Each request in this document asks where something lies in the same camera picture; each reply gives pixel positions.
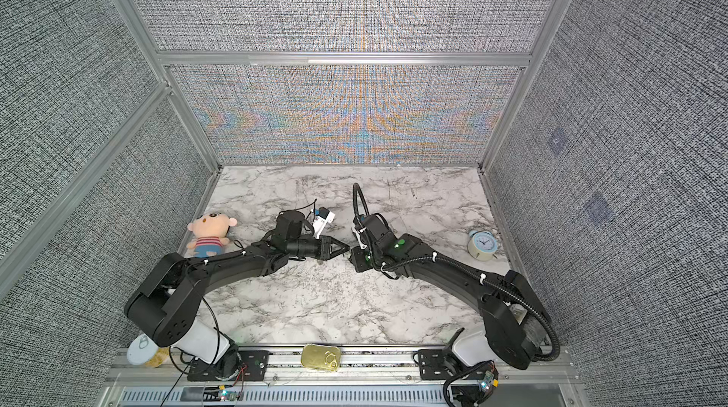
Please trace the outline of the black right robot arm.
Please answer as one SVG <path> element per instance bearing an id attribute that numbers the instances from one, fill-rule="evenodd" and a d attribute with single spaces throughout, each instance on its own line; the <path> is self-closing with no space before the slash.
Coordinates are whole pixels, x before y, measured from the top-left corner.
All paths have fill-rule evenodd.
<path id="1" fill-rule="evenodd" d="M 391 280 L 418 279 L 449 293 L 479 312 L 487 345 L 515 369 L 555 361 L 559 337 L 546 308 L 525 276 L 487 272 L 444 255 L 410 234 L 396 236 L 381 215 L 358 215 L 353 232 L 362 244 L 358 261 Z"/>

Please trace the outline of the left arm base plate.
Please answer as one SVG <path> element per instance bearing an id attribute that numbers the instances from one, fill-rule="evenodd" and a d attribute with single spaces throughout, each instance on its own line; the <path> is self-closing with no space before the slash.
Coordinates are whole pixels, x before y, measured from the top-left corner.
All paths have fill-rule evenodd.
<path id="1" fill-rule="evenodd" d="M 266 350 L 229 350 L 213 365 L 195 361 L 188 370 L 189 382 L 262 382 L 270 352 Z"/>

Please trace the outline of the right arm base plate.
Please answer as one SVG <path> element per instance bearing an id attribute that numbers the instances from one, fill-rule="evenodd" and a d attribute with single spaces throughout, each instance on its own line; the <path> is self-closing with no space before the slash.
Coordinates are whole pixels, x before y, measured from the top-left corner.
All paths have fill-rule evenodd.
<path id="1" fill-rule="evenodd" d="M 419 349 L 413 354 L 413 361 L 422 380 L 446 380 L 471 367 L 445 348 Z"/>

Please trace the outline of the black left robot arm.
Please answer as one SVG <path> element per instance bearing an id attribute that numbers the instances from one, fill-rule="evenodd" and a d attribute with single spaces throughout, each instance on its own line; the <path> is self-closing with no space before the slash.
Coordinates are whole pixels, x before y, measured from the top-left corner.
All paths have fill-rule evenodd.
<path id="1" fill-rule="evenodd" d="M 231 337 L 197 321 L 205 295 L 229 284 L 269 276 L 290 259 L 327 261 L 350 251 L 331 236 L 316 236 L 298 210 L 279 213 L 276 226 L 250 246 L 212 257 L 165 255 L 132 293 L 125 316 L 160 348 L 177 348 L 191 357 L 181 372 L 190 382 L 227 382 L 246 366 Z"/>

